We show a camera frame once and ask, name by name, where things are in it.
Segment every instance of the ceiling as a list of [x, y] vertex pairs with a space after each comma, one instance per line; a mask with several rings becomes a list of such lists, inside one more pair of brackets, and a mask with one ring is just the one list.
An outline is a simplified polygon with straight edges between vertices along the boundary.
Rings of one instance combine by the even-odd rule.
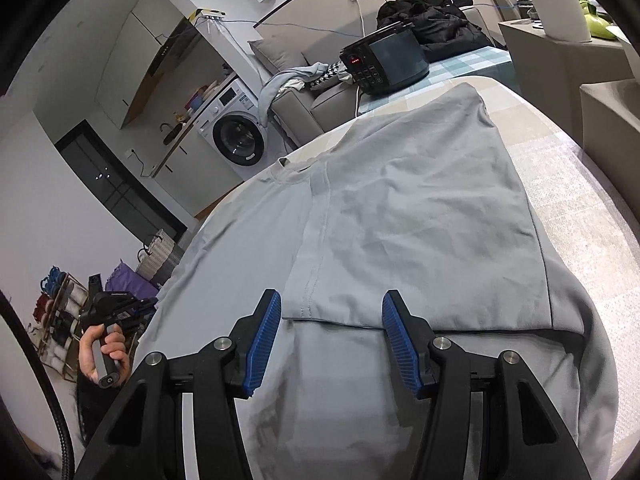
[[0, 138], [33, 110], [59, 139], [94, 105], [102, 70], [137, 0], [71, 0], [46, 28], [0, 98]]

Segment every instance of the metal screw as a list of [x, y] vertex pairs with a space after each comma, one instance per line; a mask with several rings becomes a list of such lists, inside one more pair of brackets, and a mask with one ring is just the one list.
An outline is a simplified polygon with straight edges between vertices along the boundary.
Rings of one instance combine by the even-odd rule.
[[151, 352], [145, 357], [145, 363], [149, 366], [156, 366], [162, 360], [162, 354], [160, 352]]
[[514, 365], [520, 360], [520, 356], [513, 350], [507, 350], [504, 354], [502, 354], [502, 358], [510, 365]]
[[438, 350], [446, 350], [447, 348], [451, 348], [451, 341], [446, 337], [437, 337], [433, 340], [433, 345]]
[[231, 345], [232, 341], [228, 337], [219, 337], [213, 342], [213, 348], [216, 350], [226, 350]]

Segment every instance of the gray t-shirt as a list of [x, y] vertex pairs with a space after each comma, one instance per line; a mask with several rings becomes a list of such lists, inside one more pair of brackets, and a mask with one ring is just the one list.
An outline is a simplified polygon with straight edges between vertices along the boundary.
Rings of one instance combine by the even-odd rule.
[[408, 478], [427, 406], [402, 387], [380, 330], [390, 288], [465, 350], [521, 354], [593, 478], [606, 476], [618, 405], [607, 335], [470, 85], [357, 121], [332, 150], [274, 164], [216, 209], [136, 361], [197, 352], [265, 288], [280, 292], [283, 321], [262, 386], [236, 401], [254, 478]]

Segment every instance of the white cabinet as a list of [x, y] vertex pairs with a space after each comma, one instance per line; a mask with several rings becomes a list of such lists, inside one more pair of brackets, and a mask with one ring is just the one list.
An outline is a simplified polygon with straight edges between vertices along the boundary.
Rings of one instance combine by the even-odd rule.
[[138, 0], [131, 12], [161, 44], [171, 36], [183, 18], [169, 0]]
[[96, 101], [118, 128], [151, 65], [160, 44], [133, 14], [122, 26], [102, 79]]
[[193, 216], [242, 182], [224, 158], [194, 130], [176, 147], [155, 179]]

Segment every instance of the washing machine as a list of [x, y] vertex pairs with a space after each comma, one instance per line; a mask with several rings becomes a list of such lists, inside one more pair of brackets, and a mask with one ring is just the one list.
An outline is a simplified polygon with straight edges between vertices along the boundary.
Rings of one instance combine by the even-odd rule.
[[243, 180], [287, 155], [277, 127], [258, 124], [258, 98], [237, 78], [200, 113], [193, 127]]

